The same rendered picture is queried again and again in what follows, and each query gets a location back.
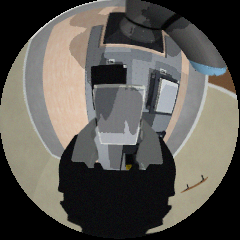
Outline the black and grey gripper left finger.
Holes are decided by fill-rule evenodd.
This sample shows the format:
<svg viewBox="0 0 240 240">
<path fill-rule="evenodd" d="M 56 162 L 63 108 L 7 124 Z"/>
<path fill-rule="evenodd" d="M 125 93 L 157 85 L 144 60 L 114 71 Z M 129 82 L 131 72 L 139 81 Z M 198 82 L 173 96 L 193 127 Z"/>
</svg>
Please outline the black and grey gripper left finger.
<svg viewBox="0 0 240 240">
<path fill-rule="evenodd" d="M 93 118 L 64 150 L 59 163 L 59 192 L 63 193 L 65 182 L 72 173 L 83 168 L 94 168 L 94 163 L 99 159 L 94 141 L 96 127 L 97 118 Z"/>
</svg>

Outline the small white label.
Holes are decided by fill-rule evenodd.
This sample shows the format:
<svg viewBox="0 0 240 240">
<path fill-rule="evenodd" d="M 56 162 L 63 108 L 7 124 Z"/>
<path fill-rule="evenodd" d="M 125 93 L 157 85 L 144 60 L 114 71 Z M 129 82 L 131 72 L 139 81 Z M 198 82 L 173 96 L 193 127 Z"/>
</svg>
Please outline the small white label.
<svg viewBox="0 0 240 240">
<path fill-rule="evenodd" d="M 114 60 L 115 60 L 115 59 L 106 60 L 106 65 L 114 64 Z"/>
<path fill-rule="evenodd" d="M 160 73 L 166 75 L 166 70 L 160 68 Z"/>
</svg>

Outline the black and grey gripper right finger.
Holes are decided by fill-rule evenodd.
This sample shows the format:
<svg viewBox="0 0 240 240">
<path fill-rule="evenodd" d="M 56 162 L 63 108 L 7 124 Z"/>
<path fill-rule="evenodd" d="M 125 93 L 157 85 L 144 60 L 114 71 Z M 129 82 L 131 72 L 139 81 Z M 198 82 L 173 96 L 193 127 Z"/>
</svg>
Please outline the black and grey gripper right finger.
<svg viewBox="0 0 240 240">
<path fill-rule="evenodd" d="M 169 197 L 174 196 L 176 177 L 174 158 L 162 137 L 143 118 L 140 120 L 140 128 L 142 142 L 136 155 L 139 170 L 149 170 L 161 176 L 168 186 Z"/>
</svg>

